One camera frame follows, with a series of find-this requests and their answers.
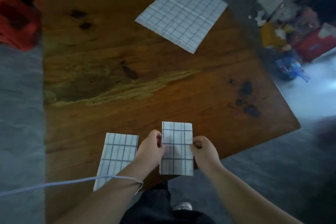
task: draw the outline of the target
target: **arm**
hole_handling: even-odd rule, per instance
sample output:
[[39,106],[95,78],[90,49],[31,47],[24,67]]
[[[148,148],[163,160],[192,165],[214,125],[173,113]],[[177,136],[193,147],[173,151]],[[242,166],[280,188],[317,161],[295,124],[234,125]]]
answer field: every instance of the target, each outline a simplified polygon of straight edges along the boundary
[[[164,150],[161,133],[153,130],[139,146],[135,159],[117,175],[143,181],[158,166]],[[139,186],[131,179],[112,178],[55,224],[118,224]]]
[[224,168],[213,144],[204,136],[190,146],[200,170],[212,181],[225,208],[238,224],[302,224]]

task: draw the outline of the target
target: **red chair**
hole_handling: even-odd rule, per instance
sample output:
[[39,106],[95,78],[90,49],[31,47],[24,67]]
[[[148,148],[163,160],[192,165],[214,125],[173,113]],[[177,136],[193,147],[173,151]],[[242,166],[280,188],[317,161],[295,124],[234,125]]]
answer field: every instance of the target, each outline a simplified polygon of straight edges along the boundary
[[0,42],[28,51],[34,47],[40,16],[21,0],[0,0]]

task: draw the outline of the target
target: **white grid-patterned cloth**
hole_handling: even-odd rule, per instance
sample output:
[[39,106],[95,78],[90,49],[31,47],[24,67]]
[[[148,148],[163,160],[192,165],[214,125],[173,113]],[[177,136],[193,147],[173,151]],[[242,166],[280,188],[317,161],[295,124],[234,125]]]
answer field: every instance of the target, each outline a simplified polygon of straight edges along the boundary
[[[139,136],[106,133],[97,176],[116,175],[132,162],[137,153]],[[93,191],[100,189],[110,178],[96,180]]]
[[195,53],[227,6],[223,0],[155,0],[135,21]]
[[162,175],[194,175],[193,125],[181,122],[162,122],[162,142],[165,154],[160,163]]

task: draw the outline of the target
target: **wood grain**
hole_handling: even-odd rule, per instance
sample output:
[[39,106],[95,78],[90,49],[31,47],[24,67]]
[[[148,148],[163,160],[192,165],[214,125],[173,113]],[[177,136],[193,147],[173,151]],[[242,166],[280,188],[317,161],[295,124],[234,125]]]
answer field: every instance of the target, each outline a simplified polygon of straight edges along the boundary
[[[47,182],[95,176],[107,132],[141,142],[162,121],[192,123],[194,136],[208,137],[225,158],[300,128],[229,9],[191,54],[134,21],[153,1],[43,0]],[[71,17],[76,9],[86,15]],[[246,80],[253,93],[244,97]],[[260,118],[244,114],[238,98],[257,106]],[[172,177],[156,169],[145,187]],[[47,221],[93,185],[47,189]]]

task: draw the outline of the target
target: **person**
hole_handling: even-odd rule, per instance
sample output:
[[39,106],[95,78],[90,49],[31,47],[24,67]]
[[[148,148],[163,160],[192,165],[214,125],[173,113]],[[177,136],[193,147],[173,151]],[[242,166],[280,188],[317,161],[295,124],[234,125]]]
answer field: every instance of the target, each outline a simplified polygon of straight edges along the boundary
[[[216,148],[208,138],[194,137],[190,148],[199,169],[212,181],[224,207],[236,223],[301,223],[223,167]],[[118,175],[143,181],[160,164],[164,151],[161,133],[153,130],[140,144],[135,159]],[[181,204],[174,211],[167,183],[145,191],[139,201],[126,211],[139,186],[134,180],[112,178],[56,224],[214,223],[206,214],[193,211],[188,203]]]

